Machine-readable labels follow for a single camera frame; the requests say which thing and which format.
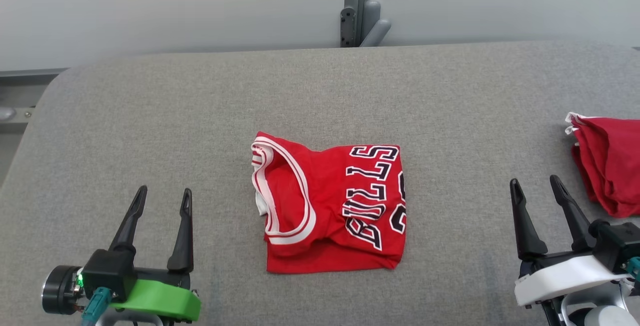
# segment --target black lettering with white outline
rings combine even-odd
[[[365,169],[349,166],[347,167],[346,172],[347,172],[347,176],[351,176],[359,173],[365,177],[375,178],[376,180],[384,181],[387,179],[387,175],[389,174],[389,170],[391,169],[391,164],[387,162],[376,162],[375,168],[378,170],[378,172],[366,171]]]
[[[398,203],[395,206],[395,210],[389,217],[389,224],[391,230],[396,231],[399,234],[404,234],[405,228],[407,228],[407,208],[402,203]]]
[[[382,217],[386,209],[387,206],[383,204],[369,206],[353,200],[347,200],[344,205],[342,205],[342,215],[345,217],[360,217],[376,221]]]
[[[398,147],[394,146],[371,146],[367,150],[367,146],[355,146],[351,149],[350,155],[352,157],[361,157],[365,159],[384,159],[384,160],[396,160],[398,156]]]
[[[402,171],[398,173],[398,189],[400,190],[400,196],[402,197],[402,201],[405,200],[405,175],[403,175]]]
[[[353,198],[356,194],[375,201],[385,201],[387,199],[387,187],[383,184],[371,184],[371,191],[366,189],[348,188],[347,198]]]
[[[345,223],[345,227],[349,233],[361,239],[362,241],[369,242],[378,251],[382,251],[382,239],[380,238],[380,230],[374,225],[368,225],[364,221],[356,218],[349,217]]]

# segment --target folded red jersey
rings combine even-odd
[[[640,214],[640,120],[585,117],[570,112],[567,134],[591,201],[614,217]]]
[[[258,132],[253,186],[266,214],[267,271],[395,268],[407,216],[400,147],[314,152]]]

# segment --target gray tabletop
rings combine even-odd
[[[508,183],[550,251],[570,234],[557,174],[590,219],[567,112],[640,118],[640,52],[583,43],[151,55],[64,72],[0,191],[2,324],[45,314],[44,278],[105,248],[148,185],[135,264],[164,267],[194,199],[199,324],[544,324],[516,305]],[[397,269],[272,275],[254,204],[257,131],[322,150],[402,147],[407,242]]]

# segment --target white wall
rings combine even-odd
[[[338,47],[344,0],[0,0],[0,71],[120,54]]]
[[[640,46],[640,0],[379,0],[382,45],[594,39]]]

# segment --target robotic arm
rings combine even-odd
[[[112,326],[118,321],[172,326],[197,321],[201,301],[190,290],[194,270],[192,192],[184,190],[180,228],[166,269],[133,266],[133,238],[147,198],[137,190],[108,250],[96,250],[83,266],[58,266],[42,289],[42,308],[53,314],[82,312],[82,324]]]
[[[510,181],[522,261],[515,287],[518,305],[542,305],[550,326],[639,326],[626,299],[640,295],[640,228],[631,222],[590,224],[560,178],[553,175],[550,182],[573,238],[571,251],[547,253],[527,212],[520,183],[515,178]]]

